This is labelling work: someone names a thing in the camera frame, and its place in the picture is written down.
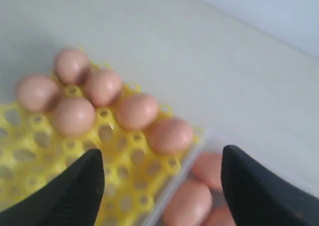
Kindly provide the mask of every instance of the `white wall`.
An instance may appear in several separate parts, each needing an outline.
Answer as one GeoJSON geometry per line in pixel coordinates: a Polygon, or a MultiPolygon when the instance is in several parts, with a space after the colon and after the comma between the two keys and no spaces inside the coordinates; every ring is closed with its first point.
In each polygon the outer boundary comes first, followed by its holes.
{"type": "Polygon", "coordinates": [[[319,57],[318,0],[204,1],[274,38],[319,57]]]}

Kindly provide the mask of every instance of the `yellow egg tray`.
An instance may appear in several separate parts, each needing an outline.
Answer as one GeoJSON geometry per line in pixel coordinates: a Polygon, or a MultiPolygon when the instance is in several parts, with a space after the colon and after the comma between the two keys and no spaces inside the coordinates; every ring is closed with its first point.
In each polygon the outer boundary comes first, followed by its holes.
{"type": "MultiPolygon", "coordinates": [[[[83,86],[64,87],[52,77],[65,97],[85,97],[83,86]]],[[[0,106],[0,212],[41,189],[86,150],[98,148],[103,154],[106,187],[95,226],[141,225],[161,188],[181,169],[187,152],[158,155],[148,146],[149,129],[125,131],[117,124],[118,102],[137,92],[137,84],[125,84],[117,103],[96,109],[93,129],[80,138],[55,132],[52,112],[31,114],[17,103],[0,106]]],[[[170,107],[164,105],[156,121],[171,116],[170,107]]]]}

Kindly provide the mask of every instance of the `white table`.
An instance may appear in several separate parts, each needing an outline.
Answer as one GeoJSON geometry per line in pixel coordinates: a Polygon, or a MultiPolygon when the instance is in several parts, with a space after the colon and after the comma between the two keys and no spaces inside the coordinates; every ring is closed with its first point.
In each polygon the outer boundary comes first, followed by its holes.
{"type": "Polygon", "coordinates": [[[0,17],[1,102],[79,45],[319,196],[318,60],[197,0],[0,0],[0,17]]]}

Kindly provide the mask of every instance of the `egg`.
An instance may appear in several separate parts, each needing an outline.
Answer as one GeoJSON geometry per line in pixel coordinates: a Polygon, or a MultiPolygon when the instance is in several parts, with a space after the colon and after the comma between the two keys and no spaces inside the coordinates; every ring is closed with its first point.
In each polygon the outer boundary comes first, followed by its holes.
{"type": "Polygon", "coordinates": [[[236,226],[228,206],[221,206],[210,213],[203,226],[236,226]]]}
{"type": "Polygon", "coordinates": [[[213,152],[203,152],[196,159],[192,172],[212,190],[222,192],[221,184],[222,155],[213,152]]]}
{"type": "Polygon", "coordinates": [[[149,126],[159,113],[157,101],[151,95],[138,93],[120,103],[116,119],[127,130],[141,130],[149,126]]]}
{"type": "Polygon", "coordinates": [[[62,135],[80,136],[92,129],[95,119],[95,109],[87,99],[66,98],[54,110],[52,124],[62,135]]]}
{"type": "Polygon", "coordinates": [[[161,154],[175,154],[186,150],[193,139],[192,126],[176,117],[158,122],[148,135],[150,147],[161,154]]]}
{"type": "Polygon", "coordinates": [[[68,48],[56,55],[54,72],[64,84],[82,84],[91,72],[91,64],[83,52],[68,48]]]}
{"type": "Polygon", "coordinates": [[[43,112],[54,107],[61,96],[56,82],[41,74],[22,77],[14,87],[18,103],[30,112],[43,112]]]}
{"type": "Polygon", "coordinates": [[[166,226],[200,226],[211,211],[213,198],[202,182],[186,180],[163,213],[166,226]]]}
{"type": "Polygon", "coordinates": [[[112,103],[121,89],[121,78],[115,71],[109,69],[91,74],[85,82],[85,93],[96,107],[112,103]]]}

